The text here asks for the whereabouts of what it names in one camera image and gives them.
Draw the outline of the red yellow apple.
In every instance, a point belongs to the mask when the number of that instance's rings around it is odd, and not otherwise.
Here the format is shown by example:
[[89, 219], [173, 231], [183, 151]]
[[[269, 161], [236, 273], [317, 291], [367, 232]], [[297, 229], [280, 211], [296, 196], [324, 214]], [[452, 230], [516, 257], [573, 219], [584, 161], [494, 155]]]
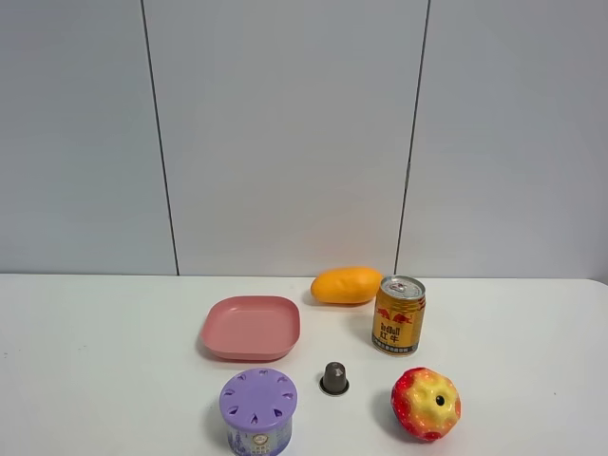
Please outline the red yellow apple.
[[399, 377], [390, 404], [401, 427], [424, 442], [444, 438], [462, 414], [460, 395], [451, 380], [423, 367], [406, 370]]

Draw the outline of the yellow mango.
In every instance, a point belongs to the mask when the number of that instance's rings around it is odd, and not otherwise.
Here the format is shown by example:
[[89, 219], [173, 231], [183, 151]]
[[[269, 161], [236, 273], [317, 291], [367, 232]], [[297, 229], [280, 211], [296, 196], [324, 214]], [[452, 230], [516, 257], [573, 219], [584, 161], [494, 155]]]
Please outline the yellow mango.
[[368, 267], [337, 268], [321, 273], [311, 284], [311, 295], [324, 304], [356, 305], [372, 300], [383, 275]]

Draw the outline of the pink square plastic plate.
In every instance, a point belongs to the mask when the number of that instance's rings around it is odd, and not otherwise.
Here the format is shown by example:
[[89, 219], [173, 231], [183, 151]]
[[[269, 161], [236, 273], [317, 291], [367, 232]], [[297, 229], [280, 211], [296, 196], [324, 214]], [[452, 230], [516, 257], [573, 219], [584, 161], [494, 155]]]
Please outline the pink square plastic plate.
[[199, 333], [201, 345], [230, 361], [270, 362], [287, 355], [300, 336], [300, 313], [292, 300], [240, 295], [216, 303]]

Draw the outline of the gold Red Bull can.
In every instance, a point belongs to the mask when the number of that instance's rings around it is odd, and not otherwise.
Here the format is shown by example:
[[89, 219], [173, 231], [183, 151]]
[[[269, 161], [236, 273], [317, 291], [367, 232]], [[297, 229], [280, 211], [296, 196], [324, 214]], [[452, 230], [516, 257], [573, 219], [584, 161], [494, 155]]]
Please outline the gold Red Bull can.
[[381, 352], [408, 356], [417, 351], [426, 308], [426, 288], [417, 279], [385, 277], [375, 298], [371, 341]]

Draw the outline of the brown coffee capsule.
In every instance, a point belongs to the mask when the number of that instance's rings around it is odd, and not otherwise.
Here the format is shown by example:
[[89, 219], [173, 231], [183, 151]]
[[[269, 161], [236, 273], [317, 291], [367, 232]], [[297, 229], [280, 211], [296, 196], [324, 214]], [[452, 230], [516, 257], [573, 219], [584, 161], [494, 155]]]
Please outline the brown coffee capsule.
[[319, 380], [321, 390], [330, 396], [340, 396], [350, 387], [345, 366], [340, 362], [330, 362], [326, 365]]

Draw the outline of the purple air freshener jar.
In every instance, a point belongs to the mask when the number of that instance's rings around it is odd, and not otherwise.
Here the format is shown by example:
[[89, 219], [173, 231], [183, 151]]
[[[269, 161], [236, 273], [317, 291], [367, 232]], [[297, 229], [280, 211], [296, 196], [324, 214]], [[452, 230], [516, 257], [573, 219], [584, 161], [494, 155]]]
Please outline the purple air freshener jar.
[[290, 443], [297, 390], [279, 370], [255, 368], [233, 376], [218, 407], [236, 455], [278, 455]]

